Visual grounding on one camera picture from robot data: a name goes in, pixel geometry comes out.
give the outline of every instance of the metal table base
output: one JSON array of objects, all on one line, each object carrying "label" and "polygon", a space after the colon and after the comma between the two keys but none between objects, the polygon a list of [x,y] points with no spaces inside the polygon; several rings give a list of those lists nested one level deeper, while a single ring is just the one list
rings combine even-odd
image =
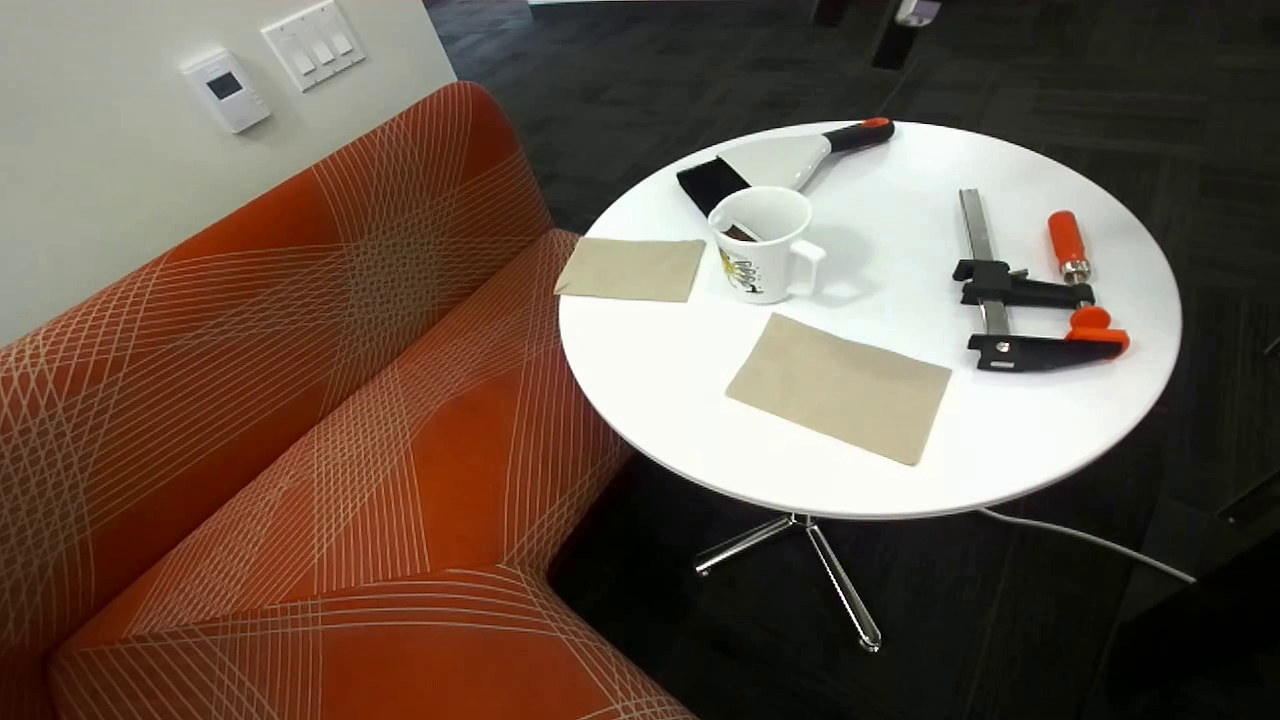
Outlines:
[{"label": "metal table base", "polygon": [[698,576],[708,576],[715,562],[723,562],[723,560],[732,560],[732,556],[739,556],[739,551],[749,551],[749,549],[757,549],[757,545],[763,545],[763,541],[773,541],[773,536],[780,536],[780,533],[788,533],[788,527],[795,527],[795,525],[805,527],[815,560],[825,562],[825,573],[828,573],[828,581],[830,581],[830,586],[834,586],[834,595],[838,595],[838,604],[845,604],[845,612],[849,612],[849,621],[850,621],[857,645],[860,645],[865,653],[881,653],[882,632],[881,632],[877,615],[866,612],[865,595],[850,586],[838,556],[830,551],[825,527],[821,527],[812,517],[776,517],[776,521],[767,521],[767,525],[757,525],[757,527],[749,527],[749,533],[739,533],[739,536],[708,549],[704,560],[693,562],[693,568],[695,568]]}]

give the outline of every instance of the white round table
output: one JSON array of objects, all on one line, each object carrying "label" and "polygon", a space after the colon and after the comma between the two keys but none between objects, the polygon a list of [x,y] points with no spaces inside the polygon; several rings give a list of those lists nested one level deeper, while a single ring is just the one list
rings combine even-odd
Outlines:
[{"label": "white round table", "polygon": [[[677,186],[677,173],[728,142],[650,173],[588,236],[704,240],[704,217]],[[1032,278],[1059,278],[1046,217],[1072,208],[1094,267],[1092,292],[1126,327],[1126,353],[1063,373],[977,373],[968,337],[978,332],[978,310],[960,304],[952,278],[954,261],[968,261],[960,186],[978,186],[991,252]],[[897,123],[886,142],[830,161],[805,191],[815,202],[806,240],[828,252],[815,294],[743,304],[708,248],[688,304],[559,301],[577,382],[630,447],[677,476],[788,512],[793,525],[946,517],[1072,476],[1161,400],[1179,353],[1177,274],[1153,232],[1089,175],[1009,138]],[[920,462],[882,461],[723,395],[773,310],[952,369]],[[1009,306],[1009,318],[1016,337],[1066,332],[1059,306]]]}]

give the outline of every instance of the floor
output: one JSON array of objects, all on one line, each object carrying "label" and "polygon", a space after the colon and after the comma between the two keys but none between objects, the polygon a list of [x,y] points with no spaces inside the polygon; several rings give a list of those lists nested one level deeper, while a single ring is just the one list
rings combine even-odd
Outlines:
[{"label": "floor", "polygon": [[[1046,152],[1118,196],[1183,288],[1183,356],[1157,411],[1016,512],[1207,573],[1275,533],[1221,507],[1280,461],[1280,6],[1271,0],[952,0],[908,65],[872,68],[886,0],[834,27],[795,0],[427,0],[489,85],[563,228],[650,167],[752,129],[892,110]],[[865,657],[805,536],[693,573],[757,507],[644,457],[563,549],[554,586],[698,717],[1280,717],[1280,647],[1146,688],[1108,685],[1122,621],[1172,581],[991,525],[828,525],[886,632]]]}]

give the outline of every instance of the beige paper sheet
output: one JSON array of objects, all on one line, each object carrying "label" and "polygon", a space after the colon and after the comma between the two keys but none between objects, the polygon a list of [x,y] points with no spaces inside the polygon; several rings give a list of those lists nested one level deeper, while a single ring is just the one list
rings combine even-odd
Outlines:
[{"label": "beige paper sheet", "polygon": [[577,240],[554,294],[612,294],[682,304],[704,261],[704,240]]},{"label": "beige paper sheet", "polygon": [[920,462],[946,379],[946,369],[773,317],[728,395],[886,461]]}]

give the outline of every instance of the striped upholstery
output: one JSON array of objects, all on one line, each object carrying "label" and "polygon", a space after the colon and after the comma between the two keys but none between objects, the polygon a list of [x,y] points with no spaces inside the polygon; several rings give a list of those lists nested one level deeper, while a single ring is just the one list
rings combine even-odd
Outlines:
[{"label": "striped upholstery", "polygon": [[681,717],[542,584],[624,457],[568,243],[451,85],[8,344],[0,706]]}]

